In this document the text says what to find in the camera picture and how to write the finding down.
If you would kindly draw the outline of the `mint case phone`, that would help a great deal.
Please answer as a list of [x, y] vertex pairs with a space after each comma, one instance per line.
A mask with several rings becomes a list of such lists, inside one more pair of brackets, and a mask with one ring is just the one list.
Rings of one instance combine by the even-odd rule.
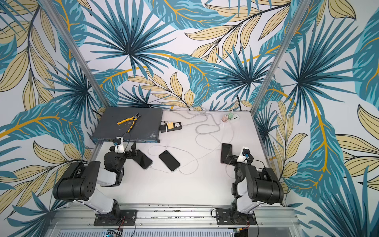
[[137, 150], [136, 155], [132, 157], [132, 159], [143, 169], [148, 169], [152, 164], [153, 161], [146, 156], [142, 151]]

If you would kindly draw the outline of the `light blue case phone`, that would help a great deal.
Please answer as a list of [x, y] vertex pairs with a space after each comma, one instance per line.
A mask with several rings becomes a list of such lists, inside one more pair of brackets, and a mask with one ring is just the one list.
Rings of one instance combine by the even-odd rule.
[[169, 151], [164, 151], [159, 155], [160, 160], [168, 167], [171, 172], [174, 172], [180, 167], [180, 163], [174, 158]]

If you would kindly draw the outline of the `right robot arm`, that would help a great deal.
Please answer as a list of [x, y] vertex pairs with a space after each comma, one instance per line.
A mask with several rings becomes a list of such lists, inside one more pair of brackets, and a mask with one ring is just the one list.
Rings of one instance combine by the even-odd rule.
[[233, 146], [223, 143], [221, 163], [234, 167], [235, 181], [232, 183], [234, 201], [228, 209], [217, 209], [219, 225], [255, 224], [254, 211], [264, 204], [281, 203], [284, 190], [273, 169], [256, 168], [248, 148], [242, 148], [239, 155], [233, 154]]

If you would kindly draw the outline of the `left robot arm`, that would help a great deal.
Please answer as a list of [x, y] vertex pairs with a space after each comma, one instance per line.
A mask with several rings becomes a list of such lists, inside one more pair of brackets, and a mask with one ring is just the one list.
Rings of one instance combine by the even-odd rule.
[[137, 210], [121, 209], [116, 199], [103, 194], [101, 187], [118, 187], [124, 176], [127, 159], [136, 157], [136, 144], [129, 151], [124, 144], [110, 147], [104, 156], [104, 168], [99, 161], [74, 163], [67, 168], [53, 188], [54, 198], [77, 201], [95, 211], [94, 226], [133, 226]]

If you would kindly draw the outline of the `yellow black pliers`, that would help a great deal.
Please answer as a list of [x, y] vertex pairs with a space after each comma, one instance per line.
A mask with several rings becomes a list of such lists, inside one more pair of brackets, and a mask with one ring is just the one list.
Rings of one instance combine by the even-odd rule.
[[131, 126], [129, 127], [129, 129], [128, 129], [128, 131], [127, 131], [127, 133], [129, 133], [129, 132], [133, 129], [133, 127], [134, 127], [136, 121], [138, 120], [138, 118], [141, 117], [141, 116], [142, 116], [142, 115], [138, 113], [138, 114], [136, 114], [135, 116], [132, 116], [132, 117], [130, 117], [130, 118], [127, 118], [127, 119], [124, 119], [124, 120], [122, 120], [122, 121], [119, 121], [119, 122], [117, 123], [117, 125], [121, 125], [121, 124], [126, 123], [126, 122], [132, 122]]

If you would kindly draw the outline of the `black power strip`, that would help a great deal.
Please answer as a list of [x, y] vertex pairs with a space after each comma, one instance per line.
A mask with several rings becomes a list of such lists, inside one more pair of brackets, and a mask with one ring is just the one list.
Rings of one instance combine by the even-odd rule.
[[182, 129], [182, 123], [181, 122], [168, 122], [168, 123], [162, 124], [160, 126], [161, 133], [177, 131], [177, 130], [181, 130], [181, 129]]

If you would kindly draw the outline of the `white power strip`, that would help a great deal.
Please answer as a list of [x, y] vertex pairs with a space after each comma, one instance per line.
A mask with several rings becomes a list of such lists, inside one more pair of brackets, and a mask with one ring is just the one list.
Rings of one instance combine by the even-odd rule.
[[234, 114], [233, 118], [229, 119], [229, 122], [235, 122], [239, 120], [239, 115], [238, 114]]

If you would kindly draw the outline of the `dark grey network switch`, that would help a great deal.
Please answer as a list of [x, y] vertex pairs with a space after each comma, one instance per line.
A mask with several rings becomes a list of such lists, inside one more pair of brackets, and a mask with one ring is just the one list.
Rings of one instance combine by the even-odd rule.
[[[127, 131], [132, 122], [117, 125], [119, 121], [138, 113], [142, 116], [129, 133]], [[162, 116], [163, 110], [156, 108], [107, 107], [92, 135], [92, 140], [113, 141], [116, 137], [122, 136], [126, 142], [158, 143]]]

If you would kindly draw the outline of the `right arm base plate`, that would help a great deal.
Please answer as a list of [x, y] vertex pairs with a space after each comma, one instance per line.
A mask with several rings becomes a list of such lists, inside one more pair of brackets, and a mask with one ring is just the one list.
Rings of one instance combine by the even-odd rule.
[[256, 225], [255, 215], [232, 211], [231, 208], [214, 208], [211, 216], [216, 219], [219, 226]]

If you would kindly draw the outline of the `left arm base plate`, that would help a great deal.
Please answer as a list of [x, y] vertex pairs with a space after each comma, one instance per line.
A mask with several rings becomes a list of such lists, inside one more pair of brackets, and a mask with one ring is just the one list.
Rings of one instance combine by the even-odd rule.
[[137, 217], [136, 209], [120, 210], [118, 214], [96, 214], [94, 226], [110, 227], [110, 226], [134, 226]]

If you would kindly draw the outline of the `aluminium frame rail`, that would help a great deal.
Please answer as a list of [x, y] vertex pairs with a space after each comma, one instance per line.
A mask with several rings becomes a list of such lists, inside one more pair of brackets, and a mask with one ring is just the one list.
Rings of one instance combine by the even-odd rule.
[[[137, 211], [138, 228], [218, 228], [215, 205], [175, 205], [121, 203], [121, 209]], [[291, 207], [263, 206], [254, 211], [259, 227], [295, 227], [301, 224]], [[95, 213], [77, 203], [56, 212], [51, 221], [53, 229], [96, 229]]]

